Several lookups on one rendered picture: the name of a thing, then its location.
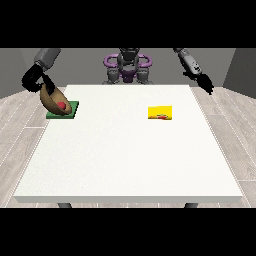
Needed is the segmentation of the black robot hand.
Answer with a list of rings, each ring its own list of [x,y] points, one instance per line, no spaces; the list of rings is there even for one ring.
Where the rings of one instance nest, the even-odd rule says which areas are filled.
[[[183,75],[189,77],[193,81],[196,81],[198,86],[205,90],[209,95],[213,93],[214,85],[207,74],[192,74],[191,72],[184,72]]]
[[[34,64],[22,77],[22,86],[29,92],[40,91],[43,84],[46,85],[47,92],[51,95],[55,90],[55,84],[37,64]]]

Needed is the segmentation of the green square pad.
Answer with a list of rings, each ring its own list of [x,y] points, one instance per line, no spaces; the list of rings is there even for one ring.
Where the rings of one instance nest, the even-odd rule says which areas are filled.
[[[70,114],[66,115],[56,115],[51,112],[47,112],[46,118],[47,119],[73,119],[75,117],[75,114],[77,112],[79,102],[78,101],[70,101],[70,106],[72,109],[72,112]]]

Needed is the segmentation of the brown wooden bowl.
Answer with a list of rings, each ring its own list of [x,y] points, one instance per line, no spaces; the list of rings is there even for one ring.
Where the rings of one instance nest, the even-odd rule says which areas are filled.
[[[58,89],[55,88],[51,95],[48,94],[47,87],[45,84],[42,85],[40,90],[40,100],[43,106],[51,113],[55,115],[69,115],[72,113],[72,107],[68,99],[64,94]],[[65,109],[61,109],[58,106],[59,102],[64,102],[66,105]]]

